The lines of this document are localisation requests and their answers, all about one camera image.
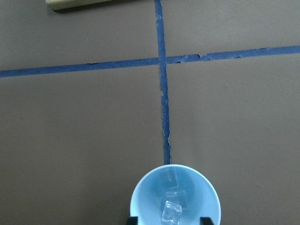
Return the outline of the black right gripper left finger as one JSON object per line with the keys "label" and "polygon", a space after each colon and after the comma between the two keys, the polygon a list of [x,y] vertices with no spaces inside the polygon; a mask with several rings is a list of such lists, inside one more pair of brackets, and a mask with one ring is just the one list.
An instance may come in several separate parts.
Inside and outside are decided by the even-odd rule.
{"label": "black right gripper left finger", "polygon": [[126,225],[138,225],[138,217],[128,217]]}

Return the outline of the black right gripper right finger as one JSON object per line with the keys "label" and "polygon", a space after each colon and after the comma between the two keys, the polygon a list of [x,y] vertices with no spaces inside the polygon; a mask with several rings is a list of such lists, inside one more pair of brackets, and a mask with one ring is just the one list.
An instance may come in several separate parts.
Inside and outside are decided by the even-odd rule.
{"label": "black right gripper right finger", "polygon": [[214,223],[210,217],[201,217],[200,225],[214,225]]}

